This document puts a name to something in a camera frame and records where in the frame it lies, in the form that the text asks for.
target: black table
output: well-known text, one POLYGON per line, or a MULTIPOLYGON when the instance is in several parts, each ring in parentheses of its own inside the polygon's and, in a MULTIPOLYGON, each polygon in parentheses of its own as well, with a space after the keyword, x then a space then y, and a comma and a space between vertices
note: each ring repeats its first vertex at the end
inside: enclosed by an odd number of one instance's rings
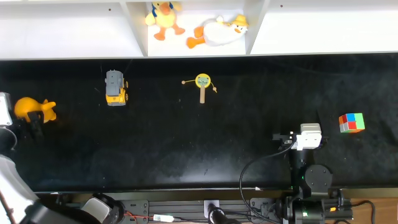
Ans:
MULTIPOLYGON (((333 186, 398 183, 397 54, 1 62, 0 91, 57 103, 44 142, 2 152, 36 192, 237 187, 247 162, 276 152, 273 132, 317 112, 330 140, 315 159, 333 186), (127 106, 106 104, 110 69, 125 73, 127 106), (218 89, 204 105, 181 84, 199 73, 218 89), (345 113, 366 130, 340 133, 345 113)), ((289 188, 287 158, 253 164, 244 186, 289 188)))

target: yellow hat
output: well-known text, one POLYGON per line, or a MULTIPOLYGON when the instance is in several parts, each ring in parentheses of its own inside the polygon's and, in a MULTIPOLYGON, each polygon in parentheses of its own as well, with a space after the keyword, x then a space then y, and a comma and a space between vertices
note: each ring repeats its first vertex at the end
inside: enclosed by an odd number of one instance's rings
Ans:
POLYGON ((232 22, 232 24, 238 25, 238 26, 249 26, 249 24, 246 22, 246 16, 244 15, 238 15, 235 19, 235 21, 232 22))

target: wooden handle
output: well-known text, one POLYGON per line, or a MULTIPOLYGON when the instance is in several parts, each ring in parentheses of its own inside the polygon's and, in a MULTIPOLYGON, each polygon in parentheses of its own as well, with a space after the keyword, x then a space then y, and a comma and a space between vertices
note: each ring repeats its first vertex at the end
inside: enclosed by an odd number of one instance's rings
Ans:
POLYGON ((200 103, 205 103, 205 93, 206 93, 206 88, 204 85, 200 86, 200 103))

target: toy truck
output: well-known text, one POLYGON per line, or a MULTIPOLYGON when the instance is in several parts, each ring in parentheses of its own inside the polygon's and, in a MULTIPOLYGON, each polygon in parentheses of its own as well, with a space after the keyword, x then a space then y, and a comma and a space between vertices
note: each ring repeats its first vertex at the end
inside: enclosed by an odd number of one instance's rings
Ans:
POLYGON ((129 100, 126 89, 129 84, 123 78, 123 73, 115 70, 106 72, 106 101, 109 106, 124 106, 129 100))

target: wooden floor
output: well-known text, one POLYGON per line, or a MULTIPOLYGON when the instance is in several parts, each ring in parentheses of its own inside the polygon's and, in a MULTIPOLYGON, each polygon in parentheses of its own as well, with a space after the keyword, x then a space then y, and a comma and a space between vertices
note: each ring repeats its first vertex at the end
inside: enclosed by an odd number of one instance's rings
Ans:
MULTIPOLYGON (((352 199, 352 204, 370 200, 376 208, 377 224, 396 224, 398 223, 398 198, 372 198, 372 199, 352 199)), ((364 204, 353 208, 354 220, 348 220, 351 224, 371 224, 372 207, 364 204)))

